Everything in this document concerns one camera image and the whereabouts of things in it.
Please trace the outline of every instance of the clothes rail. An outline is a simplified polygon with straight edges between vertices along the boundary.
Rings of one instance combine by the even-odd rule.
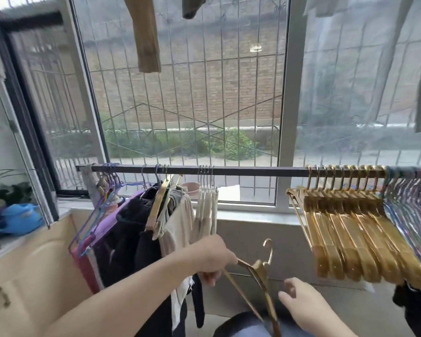
[[[86,165],[77,165],[77,171],[86,168]],[[229,167],[229,166],[192,166],[192,165],[130,165],[130,164],[92,164],[93,172],[122,172],[122,173],[172,173],[182,175],[216,175],[216,176],[273,176],[273,177],[308,177],[308,167]],[[335,170],[325,167],[311,167],[310,176],[315,177],[377,177],[385,178],[384,170],[349,170],[341,166],[336,166]],[[407,177],[408,171],[413,171],[411,167],[402,168],[402,177]]]

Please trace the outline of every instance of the metal rod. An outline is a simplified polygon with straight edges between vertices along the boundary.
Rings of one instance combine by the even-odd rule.
[[[78,165],[77,171],[81,168],[86,167],[85,165]],[[92,164],[93,172],[127,172],[127,173],[141,173],[142,170],[146,174],[154,174],[156,172],[155,165],[125,165],[117,164],[115,166],[103,165],[103,164]],[[212,174],[217,176],[274,176],[274,177],[308,177],[309,168],[307,167],[238,167],[238,166],[192,166],[192,165],[180,165],[180,166],[157,166],[157,172],[164,173],[167,169],[168,173],[182,174],[182,175],[198,175],[198,174]],[[341,177],[342,173],[344,177],[349,177],[352,173],[353,177],[366,177],[365,170],[341,170],[336,169],[323,169],[317,170],[316,168],[310,168],[311,176],[315,177],[318,173],[321,176]],[[384,170],[370,170],[368,177],[384,178],[386,172]]]

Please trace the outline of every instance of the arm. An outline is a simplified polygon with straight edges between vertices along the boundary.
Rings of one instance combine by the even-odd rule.
[[[279,292],[279,300],[303,330],[315,337],[357,337],[312,285],[297,278],[285,284],[287,292]]]
[[[236,261],[222,238],[209,236],[83,301],[53,323],[44,337],[133,337],[186,277]]]

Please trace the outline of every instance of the window pane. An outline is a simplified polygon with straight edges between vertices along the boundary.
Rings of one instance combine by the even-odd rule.
[[[64,28],[27,30],[12,39],[61,189],[82,189],[75,165],[97,158]]]
[[[287,0],[207,0],[192,20],[181,0],[154,2],[162,73],[143,74],[124,1],[74,0],[112,161],[276,165]],[[273,178],[215,182],[274,203]]]
[[[421,0],[402,27],[378,114],[400,0],[350,0],[331,17],[309,14],[294,166],[421,165],[414,132],[421,76]],[[292,186],[306,180],[294,179]]]

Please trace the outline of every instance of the hand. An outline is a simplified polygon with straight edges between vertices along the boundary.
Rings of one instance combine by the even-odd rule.
[[[202,272],[202,280],[211,286],[215,285],[226,265],[237,263],[236,255],[226,248],[219,235],[202,238],[183,251],[193,265],[195,273]]]
[[[312,285],[298,278],[287,279],[285,285],[286,292],[279,292],[279,300],[300,328],[317,337],[354,336]]]

